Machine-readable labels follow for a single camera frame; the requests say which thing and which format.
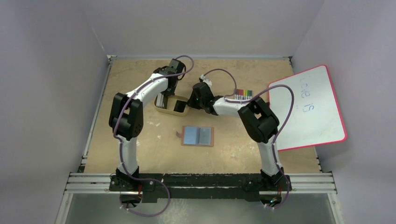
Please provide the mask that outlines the pink leather card holder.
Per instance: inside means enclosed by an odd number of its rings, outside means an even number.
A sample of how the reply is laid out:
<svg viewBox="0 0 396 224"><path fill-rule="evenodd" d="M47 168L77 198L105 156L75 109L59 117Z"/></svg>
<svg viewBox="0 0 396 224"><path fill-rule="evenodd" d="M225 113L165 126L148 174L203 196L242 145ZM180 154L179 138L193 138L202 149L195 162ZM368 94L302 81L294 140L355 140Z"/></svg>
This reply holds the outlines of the pink leather card holder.
<svg viewBox="0 0 396 224"><path fill-rule="evenodd" d="M214 127L183 126L181 132L176 132L182 146L213 147Z"/></svg>

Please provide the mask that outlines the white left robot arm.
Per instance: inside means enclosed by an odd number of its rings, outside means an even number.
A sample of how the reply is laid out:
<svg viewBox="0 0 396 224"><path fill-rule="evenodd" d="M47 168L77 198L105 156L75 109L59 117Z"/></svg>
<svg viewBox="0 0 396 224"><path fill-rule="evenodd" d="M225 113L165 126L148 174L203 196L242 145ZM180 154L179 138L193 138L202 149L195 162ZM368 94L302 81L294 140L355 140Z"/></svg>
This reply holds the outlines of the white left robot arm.
<svg viewBox="0 0 396 224"><path fill-rule="evenodd" d="M173 58L169 65L155 69L149 79L136 89L114 96L109 126L114 138L119 141L120 163L116 177L126 190L137 189L142 181L139 178L136 142L144 125L144 106L155 100L158 108L165 109L168 98L175 95L179 76L187 72L185 64Z"/></svg>

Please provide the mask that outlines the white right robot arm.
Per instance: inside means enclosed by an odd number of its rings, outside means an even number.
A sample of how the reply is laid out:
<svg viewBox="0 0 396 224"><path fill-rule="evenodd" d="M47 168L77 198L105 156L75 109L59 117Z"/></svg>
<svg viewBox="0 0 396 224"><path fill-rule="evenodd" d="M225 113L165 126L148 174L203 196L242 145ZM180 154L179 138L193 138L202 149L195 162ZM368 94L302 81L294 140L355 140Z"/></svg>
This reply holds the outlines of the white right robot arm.
<svg viewBox="0 0 396 224"><path fill-rule="evenodd" d="M258 145L263 186L273 190L280 185L283 176L282 165L272 143L278 133L280 122L261 97L247 103L228 102L223 96L214 96L209 85L202 81L193 85L187 105L194 109L203 109L215 116L229 115L240 118L249 137Z"/></svg>

